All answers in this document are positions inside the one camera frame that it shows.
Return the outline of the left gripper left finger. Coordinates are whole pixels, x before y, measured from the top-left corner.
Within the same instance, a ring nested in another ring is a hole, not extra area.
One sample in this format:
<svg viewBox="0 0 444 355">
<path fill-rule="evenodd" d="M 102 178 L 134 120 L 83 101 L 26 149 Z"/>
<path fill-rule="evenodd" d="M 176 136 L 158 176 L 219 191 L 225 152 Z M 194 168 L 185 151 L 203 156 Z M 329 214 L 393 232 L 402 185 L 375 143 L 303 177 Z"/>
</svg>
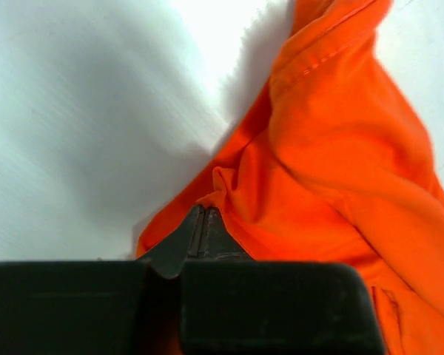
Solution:
<svg viewBox="0 0 444 355">
<path fill-rule="evenodd" d="M 164 279 L 176 278 L 186 259 L 198 255 L 203 222 L 204 207 L 192 207 L 173 232 L 142 256 L 142 262 Z"/>
</svg>

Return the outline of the orange t-shirt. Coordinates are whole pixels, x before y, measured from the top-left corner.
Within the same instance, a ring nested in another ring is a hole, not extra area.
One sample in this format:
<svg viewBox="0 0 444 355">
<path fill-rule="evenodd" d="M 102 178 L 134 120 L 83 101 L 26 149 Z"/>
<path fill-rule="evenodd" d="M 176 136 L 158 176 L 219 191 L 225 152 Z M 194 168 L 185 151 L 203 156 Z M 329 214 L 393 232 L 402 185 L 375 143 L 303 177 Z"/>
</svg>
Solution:
<svg viewBox="0 0 444 355">
<path fill-rule="evenodd" d="M 389 354 L 444 354 L 444 191 L 425 127 L 374 54 L 390 6 L 298 1 L 258 99 L 138 254 L 214 206 L 257 260 L 356 268 Z"/>
</svg>

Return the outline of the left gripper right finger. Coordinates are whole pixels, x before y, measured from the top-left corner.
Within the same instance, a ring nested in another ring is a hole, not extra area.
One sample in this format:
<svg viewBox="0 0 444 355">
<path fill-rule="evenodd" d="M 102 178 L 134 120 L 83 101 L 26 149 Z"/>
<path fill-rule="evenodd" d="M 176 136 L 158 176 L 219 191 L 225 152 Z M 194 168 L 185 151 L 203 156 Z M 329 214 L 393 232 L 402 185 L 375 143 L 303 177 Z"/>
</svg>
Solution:
<svg viewBox="0 0 444 355">
<path fill-rule="evenodd" d="M 212 260 L 249 260 L 250 256 L 230 235 L 220 211 L 211 207 L 203 219 L 203 258 Z"/>
</svg>

